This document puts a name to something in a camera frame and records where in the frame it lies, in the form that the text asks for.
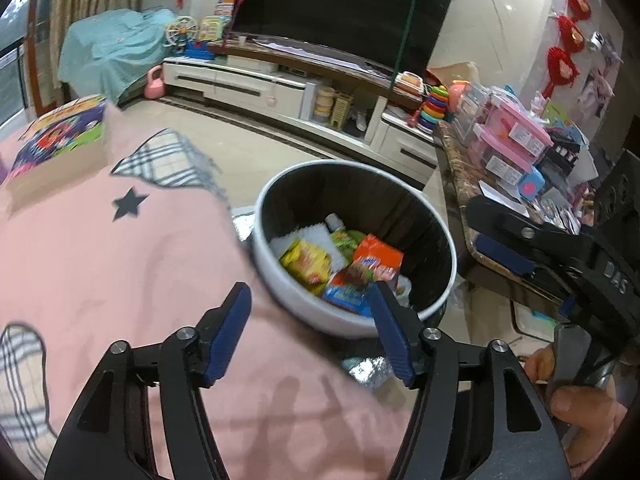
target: yellow snack bag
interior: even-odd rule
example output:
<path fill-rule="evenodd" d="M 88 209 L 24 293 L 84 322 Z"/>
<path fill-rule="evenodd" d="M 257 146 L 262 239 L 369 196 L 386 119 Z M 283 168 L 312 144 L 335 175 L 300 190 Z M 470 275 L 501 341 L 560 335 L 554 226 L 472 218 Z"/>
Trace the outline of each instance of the yellow snack bag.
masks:
<path fill-rule="evenodd" d="M 331 274 L 331 257 L 324 249 L 296 240 L 282 255 L 280 263 L 309 292 L 322 294 Z"/>

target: pink blanket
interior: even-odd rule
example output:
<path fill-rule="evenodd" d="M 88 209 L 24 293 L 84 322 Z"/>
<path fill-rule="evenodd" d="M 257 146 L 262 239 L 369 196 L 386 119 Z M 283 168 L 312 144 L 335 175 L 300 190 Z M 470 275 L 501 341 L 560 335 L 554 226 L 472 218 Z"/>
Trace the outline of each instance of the pink blanket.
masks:
<path fill-rule="evenodd" d="M 160 342 L 244 281 L 252 314 L 227 375 L 202 391 L 232 480 L 386 478 L 409 414 L 380 405 L 273 304 L 222 200 L 110 174 L 162 124 L 128 123 L 114 107 L 106 121 L 109 167 L 0 222 L 0 329 L 21 322 L 42 336 L 54 430 L 111 342 Z M 5 162 L 17 136 L 0 144 Z M 148 198 L 114 221 L 112 202 L 131 187 Z M 171 477 L 157 397 L 151 410 L 158 469 Z"/>

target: hand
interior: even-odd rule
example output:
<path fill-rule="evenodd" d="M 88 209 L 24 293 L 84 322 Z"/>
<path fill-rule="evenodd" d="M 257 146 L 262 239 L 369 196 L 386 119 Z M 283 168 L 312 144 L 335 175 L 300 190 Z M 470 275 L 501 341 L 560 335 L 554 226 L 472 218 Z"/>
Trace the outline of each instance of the hand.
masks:
<path fill-rule="evenodd" d="M 524 371 L 535 383 L 548 380 L 555 366 L 554 351 L 548 346 L 527 360 Z M 613 378 L 606 390 L 588 386 L 558 388 L 551 397 L 550 408 L 560 420 L 580 427 L 564 450 L 573 478 L 579 478 L 595 462 L 626 415 L 626 408 L 616 400 Z"/>

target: green string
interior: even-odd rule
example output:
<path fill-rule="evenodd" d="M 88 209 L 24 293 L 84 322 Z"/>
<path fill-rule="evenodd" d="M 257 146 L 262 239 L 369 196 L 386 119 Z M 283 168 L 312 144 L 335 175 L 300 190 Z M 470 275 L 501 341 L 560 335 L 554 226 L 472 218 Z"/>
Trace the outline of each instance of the green string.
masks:
<path fill-rule="evenodd" d="M 404 24 L 404 33 L 402 34 L 402 41 L 400 42 L 400 51 L 398 52 L 398 57 L 396 57 L 396 65 L 394 66 L 394 74 L 391 77 L 391 85 L 389 85 L 389 95 L 391 95 L 394 91 L 394 85 L 396 84 L 396 76 L 400 72 L 400 60 L 404 55 L 404 48 L 406 46 L 406 40 L 409 37 L 409 29 L 411 28 L 411 22 L 414 20 L 414 10 L 415 10 L 415 1 L 411 0 L 411 5 L 409 6 L 409 14 L 406 17 L 406 23 Z"/>

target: orange snack box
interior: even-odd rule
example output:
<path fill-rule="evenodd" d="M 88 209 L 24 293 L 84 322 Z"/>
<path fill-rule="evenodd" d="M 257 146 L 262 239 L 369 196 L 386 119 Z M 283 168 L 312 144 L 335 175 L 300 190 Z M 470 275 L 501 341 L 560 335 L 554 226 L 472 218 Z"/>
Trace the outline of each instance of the orange snack box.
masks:
<path fill-rule="evenodd" d="M 401 251 L 374 235 L 367 235 L 353 253 L 353 263 L 349 266 L 347 276 L 357 285 L 383 280 L 395 289 L 403 256 Z"/>

